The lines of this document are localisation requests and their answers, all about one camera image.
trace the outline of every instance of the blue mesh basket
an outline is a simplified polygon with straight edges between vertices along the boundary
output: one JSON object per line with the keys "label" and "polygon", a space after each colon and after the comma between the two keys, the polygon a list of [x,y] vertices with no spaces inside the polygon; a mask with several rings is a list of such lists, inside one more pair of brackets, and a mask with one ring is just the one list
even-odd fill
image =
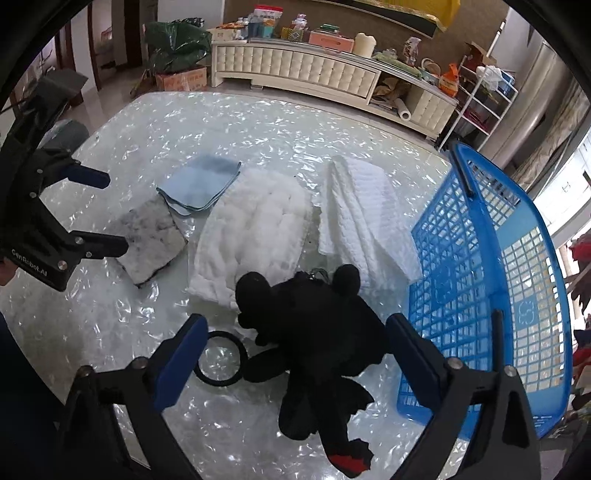
{"label": "blue mesh basket", "polygon": [[[445,357],[491,370],[491,314],[501,310],[502,361],[517,368],[541,437],[564,413],[572,377],[569,303],[556,252],[519,186],[466,145],[450,153],[454,167],[413,229],[423,279],[410,287],[408,319]],[[422,424],[431,418],[404,377],[397,407]],[[478,410],[471,407],[463,438],[471,437]]]}

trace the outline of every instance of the folded towel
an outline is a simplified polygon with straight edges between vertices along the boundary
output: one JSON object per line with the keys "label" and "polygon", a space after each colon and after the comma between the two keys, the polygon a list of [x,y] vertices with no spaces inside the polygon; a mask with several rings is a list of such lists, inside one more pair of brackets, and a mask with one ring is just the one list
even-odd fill
{"label": "folded towel", "polygon": [[244,274],[259,272],[273,285],[293,277],[311,213],[311,194],[294,178],[245,170],[203,227],[189,293],[236,310]]}
{"label": "folded towel", "polygon": [[201,155],[156,187],[168,205],[188,216],[210,208],[240,173],[241,162]]}
{"label": "folded towel", "polygon": [[168,265],[187,244],[160,196],[111,222],[106,232],[127,239],[129,249],[117,262],[137,286]]}
{"label": "folded towel", "polygon": [[359,268],[362,287],[394,288],[422,277],[410,220],[383,169],[353,158],[327,166],[319,252]]}

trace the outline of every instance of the screw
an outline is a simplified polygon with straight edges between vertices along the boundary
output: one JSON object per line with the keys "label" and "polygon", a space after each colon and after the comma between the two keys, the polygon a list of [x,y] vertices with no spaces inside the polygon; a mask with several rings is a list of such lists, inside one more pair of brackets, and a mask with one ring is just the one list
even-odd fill
{"label": "screw", "polygon": [[148,366],[148,359],[144,356],[139,356],[131,361],[131,368],[134,370],[143,370]]}
{"label": "screw", "polygon": [[505,370],[505,373],[507,374],[508,377],[516,377],[517,376],[517,370],[515,369],[515,367],[513,365],[506,365],[504,370]]}
{"label": "screw", "polygon": [[447,364],[452,367],[454,370],[459,370],[464,366],[464,362],[462,362],[458,357],[453,356],[447,359]]}
{"label": "screw", "polygon": [[95,370],[90,365],[83,365],[76,372],[76,378],[88,377]]}

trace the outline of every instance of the black plush toy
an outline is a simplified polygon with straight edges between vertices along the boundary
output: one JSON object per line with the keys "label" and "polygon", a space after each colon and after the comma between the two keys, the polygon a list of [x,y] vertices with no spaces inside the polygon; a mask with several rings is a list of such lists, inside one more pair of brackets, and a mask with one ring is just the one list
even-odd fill
{"label": "black plush toy", "polygon": [[354,380],[388,350],[384,325],[359,297],[359,271],[342,265],[332,284],[304,272],[271,287],[259,273],[236,285],[238,322],[258,332],[257,345],[276,347],[251,358],[243,377],[264,382],[289,370],[279,428],[293,440],[318,432],[329,461],[349,478],[370,468],[374,454],[349,441],[347,422],[373,397]]}

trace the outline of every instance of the black hair tie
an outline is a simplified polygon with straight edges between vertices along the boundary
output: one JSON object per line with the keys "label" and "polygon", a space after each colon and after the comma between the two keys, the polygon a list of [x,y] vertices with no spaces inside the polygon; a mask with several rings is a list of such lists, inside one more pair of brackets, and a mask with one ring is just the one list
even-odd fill
{"label": "black hair tie", "polygon": [[214,330],[213,332],[209,332],[207,340],[214,337],[228,339],[238,347],[238,354],[240,356],[240,366],[238,366],[238,371],[226,380],[214,380],[213,378],[205,376],[205,374],[201,371],[201,368],[199,368],[199,360],[197,360],[195,368],[193,368],[193,372],[195,373],[195,375],[197,375],[197,378],[199,380],[206,383],[207,385],[211,385],[212,387],[229,387],[230,385],[233,385],[242,378],[242,371],[244,369],[244,366],[246,365],[246,362],[248,362],[248,353],[246,353],[246,348],[244,348],[244,345],[238,339],[238,337],[230,332],[225,332],[223,330]]}

